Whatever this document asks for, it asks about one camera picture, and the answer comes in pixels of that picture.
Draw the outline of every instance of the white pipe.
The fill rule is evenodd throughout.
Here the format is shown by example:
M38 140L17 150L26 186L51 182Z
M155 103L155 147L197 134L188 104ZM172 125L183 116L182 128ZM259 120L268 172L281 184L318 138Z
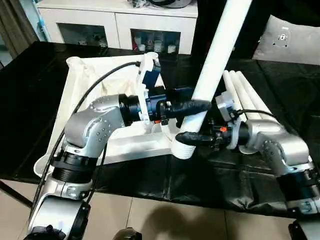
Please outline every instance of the white pipe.
M212 101L223 71L244 24L252 0L227 0L192 99ZM180 132L199 132L207 112L184 118ZM196 147L172 141L171 151L179 159L189 159Z
M238 97L237 91L235 89L235 86L232 83L232 80L231 80L231 77L230 77L230 73L227 70L225 70L223 72L222 76L223 76L225 88L231 94L232 99L234 101L234 109L235 110L242 110L243 107L242 107L241 102L239 100L239 97ZM240 115L240 119L244 123L247 121L247 117L246 117L245 114Z
M246 77L243 75L243 73L241 71L237 71L236 75L238 76L238 78L240 79L245 91L248 93L251 101L253 102L254 106L256 109L258 110L262 110L265 112L268 112L271 114L271 111L269 110L269 108L267 107L267 105L265 104L265 102L261 99L261 97L259 96L259 94L256 92L256 90L252 87L252 85L248 82L248 80L246 79ZM274 117L272 116L268 116L266 114L260 114L262 119L268 119L268 120L272 120L272 121L276 121L278 122Z
M238 94L238 97L240 99L241 105L244 109L250 109L250 110L256 110L256 106L251 101L248 93L246 92L244 86L242 85L240 79L238 78L238 75L235 71L230 71L230 77L232 80L232 83L234 85L234 88L236 90L236 93ZM259 113L246 113L246 117L248 119L261 119Z

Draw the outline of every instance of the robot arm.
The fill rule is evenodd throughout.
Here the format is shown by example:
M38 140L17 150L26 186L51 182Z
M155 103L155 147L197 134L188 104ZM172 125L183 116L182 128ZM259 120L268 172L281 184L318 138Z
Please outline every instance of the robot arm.
M249 119L241 122L233 108L232 97L226 92L218 96L216 102L227 126L213 126L211 135L179 133L176 139L186 145L210 146L215 151L221 146L228 149L245 146L259 151L276 177L288 210L301 216L289 226L292 239L319 238L320 177L307 144L299 136L288 133L277 121Z
M150 121L168 124L169 118L184 117L211 108L211 103L190 99L190 88L165 90L156 87L145 99ZM92 176L109 137L118 128L141 121L138 96L103 96L84 111L71 116L65 126L61 151L51 163L40 198L33 210L27 239L32 235L55 233L57 239L81 239L90 212L85 198L92 188Z

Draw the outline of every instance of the floor tile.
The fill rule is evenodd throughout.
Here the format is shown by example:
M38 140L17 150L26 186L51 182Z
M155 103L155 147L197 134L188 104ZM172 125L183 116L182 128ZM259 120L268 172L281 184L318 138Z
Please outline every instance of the floor tile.
M37 185L2 181L32 201ZM126 227L131 201L131 197L95 193L90 202L89 222L83 240L112 239ZM3 192L0 193L0 202L0 232L6 236L3 239L23 240L27 234L29 209Z
M95 193L83 240L111 240L126 228L132 197Z
M18 193L32 201L34 199L34 195L37 190L36 184L30 184L30 183L23 183L19 181L9 181L9 180L1 180L5 184L7 184L9 187L16 190Z
M0 194L1 239L16 240L24 228L30 209L8 195Z
M228 240L291 240L290 218L226 212Z
M128 227L145 240L226 240L225 212L133 198Z

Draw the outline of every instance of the glass cabinet door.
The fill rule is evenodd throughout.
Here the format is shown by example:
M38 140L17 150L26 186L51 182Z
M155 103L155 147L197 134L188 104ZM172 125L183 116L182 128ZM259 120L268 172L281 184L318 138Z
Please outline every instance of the glass cabinet door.
M39 8L53 43L120 48L114 12Z
M157 31L131 28L132 50L139 53L156 52L177 55L180 46L180 32Z
M57 23L64 43L106 48L108 41L104 26Z

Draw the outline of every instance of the table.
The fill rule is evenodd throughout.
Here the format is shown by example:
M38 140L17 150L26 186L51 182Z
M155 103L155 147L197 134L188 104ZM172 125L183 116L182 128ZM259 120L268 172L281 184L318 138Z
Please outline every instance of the table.
M0 179L37 184L33 165L47 149L62 96L66 59L135 54L35 42L0 71L4 107ZM161 56L167 88L195 86L204 57ZM230 59L227 70L242 71L270 110L305 139L319 165L320 66L251 59ZM223 81L217 93L225 90ZM189 160L172 155L104 165L97 190L209 208L281 217L288 213L284 197L268 164L259 154L198 147Z

